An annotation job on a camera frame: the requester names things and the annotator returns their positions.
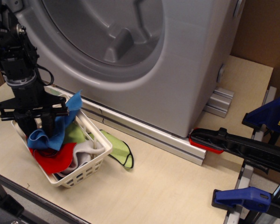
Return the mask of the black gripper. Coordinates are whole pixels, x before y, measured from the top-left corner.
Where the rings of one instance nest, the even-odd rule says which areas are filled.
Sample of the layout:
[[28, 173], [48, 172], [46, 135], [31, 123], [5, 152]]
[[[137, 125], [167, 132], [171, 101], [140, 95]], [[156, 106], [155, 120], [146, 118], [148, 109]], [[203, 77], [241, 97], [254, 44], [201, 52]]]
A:
[[[29, 137], [36, 129], [34, 118], [41, 118], [42, 128], [51, 138], [55, 129], [55, 117], [67, 116], [69, 109], [65, 97], [45, 91], [46, 84], [40, 78], [12, 80], [5, 78], [14, 98], [0, 102], [1, 120], [15, 120], [19, 128]], [[26, 118], [16, 118], [16, 113]]]

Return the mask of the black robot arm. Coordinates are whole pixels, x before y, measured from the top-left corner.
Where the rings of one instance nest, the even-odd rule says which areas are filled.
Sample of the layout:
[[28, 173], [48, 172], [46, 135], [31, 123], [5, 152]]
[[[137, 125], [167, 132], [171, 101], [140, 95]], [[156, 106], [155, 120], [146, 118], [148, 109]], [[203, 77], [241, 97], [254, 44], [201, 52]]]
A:
[[0, 71], [14, 94], [14, 98], [0, 102], [0, 118], [15, 120], [26, 136], [37, 129], [35, 120], [40, 118], [44, 132], [52, 137], [56, 117], [68, 115], [69, 109], [64, 97], [45, 91], [38, 58], [26, 28], [8, 1], [0, 0]]

